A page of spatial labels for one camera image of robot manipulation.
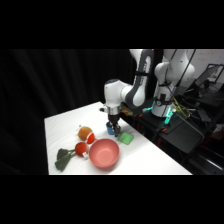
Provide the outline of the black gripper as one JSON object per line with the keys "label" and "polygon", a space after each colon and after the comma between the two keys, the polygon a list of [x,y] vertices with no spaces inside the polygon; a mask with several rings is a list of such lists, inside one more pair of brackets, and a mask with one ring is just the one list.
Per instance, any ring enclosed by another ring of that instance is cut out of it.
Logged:
{"label": "black gripper", "polygon": [[118,124],[118,121],[120,119],[120,115],[119,114],[116,114],[116,115],[111,115],[109,114],[108,115],[108,120],[109,122],[111,123],[111,125],[113,127],[116,127],[115,130],[113,129],[113,127],[111,126],[111,133],[115,133],[115,137],[118,137],[118,135],[120,134],[120,127],[119,124]]}

